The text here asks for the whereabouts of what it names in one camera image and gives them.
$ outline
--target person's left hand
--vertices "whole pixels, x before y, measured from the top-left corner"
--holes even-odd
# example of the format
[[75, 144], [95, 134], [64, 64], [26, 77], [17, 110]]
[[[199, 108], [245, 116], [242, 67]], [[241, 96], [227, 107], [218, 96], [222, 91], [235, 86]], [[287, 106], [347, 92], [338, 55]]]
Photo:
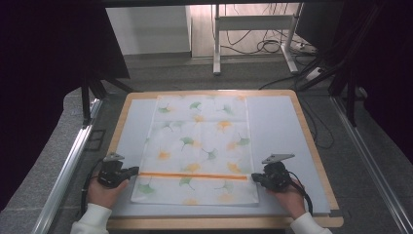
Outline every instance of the person's left hand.
[[107, 188], [97, 181], [97, 177], [91, 179], [88, 190], [89, 202], [112, 209], [119, 194], [128, 186], [129, 180], [125, 179], [116, 188]]

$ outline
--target orange stripe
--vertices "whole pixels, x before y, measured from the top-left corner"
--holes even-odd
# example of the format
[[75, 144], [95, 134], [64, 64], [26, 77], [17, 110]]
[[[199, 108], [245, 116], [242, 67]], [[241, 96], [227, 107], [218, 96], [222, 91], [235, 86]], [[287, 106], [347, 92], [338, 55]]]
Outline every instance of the orange stripe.
[[140, 176], [161, 176], [161, 177], [198, 177], [198, 178], [223, 178], [247, 180], [246, 175], [215, 175], [215, 174], [179, 174], [179, 173], [140, 173]]

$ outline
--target metal rail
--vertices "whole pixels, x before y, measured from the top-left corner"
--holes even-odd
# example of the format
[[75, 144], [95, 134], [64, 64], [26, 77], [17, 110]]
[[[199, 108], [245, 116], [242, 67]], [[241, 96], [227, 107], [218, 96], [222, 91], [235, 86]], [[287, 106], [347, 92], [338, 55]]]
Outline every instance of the metal rail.
[[79, 134], [77, 135], [75, 142], [70, 149], [66, 161], [64, 162], [64, 165], [60, 171], [60, 174], [58, 175], [52, 192], [50, 193], [48, 200], [46, 201], [45, 206], [42, 209], [42, 212], [37, 218], [33, 230], [31, 231], [32, 234], [47, 233], [49, 231], [60, 202], [66, 192], [67, 185], [72, 178], [72, 175], [82, 154], [83, 148], [85, 147], [86, 141], [88, 140], [89, 134], [91, 133], [91, 129], [94, 125], [98, 110], [101, 107], [101, 103], [101, 100], [94, 100], [94, 103], [91, 107], [92, 121], [88, 126], [86, 126], [86, 128], [79, 131]]
[[382, 196], [390, 213], [392, 214], [395, 223], [400, 229], [400, 233], [413, 233], [412, 223], [407, 216], [404, 207], [401, 205], [400, 201], [397, 198], [397, 195], [394, 193], [389, 183], [387, 182], [385, 176], [374, 160], [373, 155], [371, 154], [363, 138], [359, 134], [357, 128], [353, 127], [352, 123], [347, 118], [345, 111], [346, 107], [344, 106], [342, 100], [339, 97], [331, 97], [331, 101], [333, 102], [337, 112], [339, 113], [340, 118], [343, 121], [350, 138], [355, 144], [358, 154], [361, 156], [366, 169], [368, 170], [371, 178], [376, 184], [380, 195]]

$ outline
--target green leaf print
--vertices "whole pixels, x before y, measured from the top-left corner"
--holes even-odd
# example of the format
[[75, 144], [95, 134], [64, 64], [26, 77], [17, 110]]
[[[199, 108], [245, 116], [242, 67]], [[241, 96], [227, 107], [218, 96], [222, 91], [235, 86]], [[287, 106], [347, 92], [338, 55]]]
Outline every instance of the green leaf print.
[[234, 183], [232, 181], [224, 180], [224, 186], [215, 188], [215, 189], [223, 189], [225, 188], [228, 193], [232, 193], [234, 190]]
[[240, 141], [237, 142], [237, 145], [247, 145], [249, 144], [249, 138], [241, 138]]
[[201, 105], [201, 103], [200, 103], [199, 101], [196, 101], [196, 102], [192, 103], [192, 104], [189, 106], [189, 108], [190, 108], [190, 109], [198, 109], [198, 110], [201, 110], [201, 109], [199, 108], [200, 105]]
[[218, 151], [216, 150], [216, 148], [214, 148], [212, 151], [207, 152], [203, 149], [203, 151], [205, 153], [207, 153], [207, 159], [208, 160], [214, 160], [216, 158], [216, 154], [218, 153]]
[[168, 105], [166, 107], [162, 107], [162, 108], [159, 107], [158, 111], [161, 112], [161, 113], [170, 113], [170, 109], [168, 108]]
[[193, 188], [192, 186], [191, 186], [191, 184], [189, 184], [190, 182], [191, 182], [191, 177], [183, 177], [180, 181], [179, 181], [179, 186], [182, 186], [182, 185], [184, 185], [184, 184], [188, 184], [188, 186], [190, 187], [190, 188], [192, 188], [192, 190], [195, 190], [195, 188]]
[[170, 124], [172, 123], [172, 121], [166, 121], [165, 123], [164, 123], [164, 125], [162, 126], [162, 128], [164, 129], [164, 128], [169, 128], [172, 132], [173, 132], [173, 129], [170, 127]]
[[182, 129], [182, 126], [185, 124], [185, 121], [175, 121], [172, 125], [176, 128]]
[[140, 183], [140, 184], [137, 186], [137, 189], [138, 189], [140, 192], [145, 193], [145, 194], [149, 194], [149, 193], [155, 192], [155, 189], [151, 188], [151, 186], [149, 186], [149, 183], [148, 183], [148, 184], [141, 184], [141, 183]]
[[194, 144], [194, 140], [191, 139], [190, 137], [183, 137], [183, 138], [181, 138], [180, 140], [182, 140], [182, 142], [183, 142], [181, 151], [183, 150], [183, 147], [184, 147], [185, 145], [187, 145], [187, 144], [191, 144], [191, 145]]
[[224, 108], [221, 109], [223, 111], [225, 111], [225, 113], [229, 114], [229, 115], [234, 115], [234, 112], [232, 111], [232, 108], [230, 105], [228, 104], [224, 104]]

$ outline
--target white sleeve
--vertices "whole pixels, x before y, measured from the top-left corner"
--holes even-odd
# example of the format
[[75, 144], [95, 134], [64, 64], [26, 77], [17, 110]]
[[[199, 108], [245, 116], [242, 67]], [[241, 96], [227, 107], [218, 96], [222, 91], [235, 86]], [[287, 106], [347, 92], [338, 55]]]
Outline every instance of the white sleeve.
[[107, 208], [88, 203], [88, 210], [73, 223], [70, 234], [108, 234], [106, 222], [111, 214], [112, 211]]
[[295, 234], [331, 234], [327, 228], [320, 227], [310, 213], [305, 213], [291, 222]]

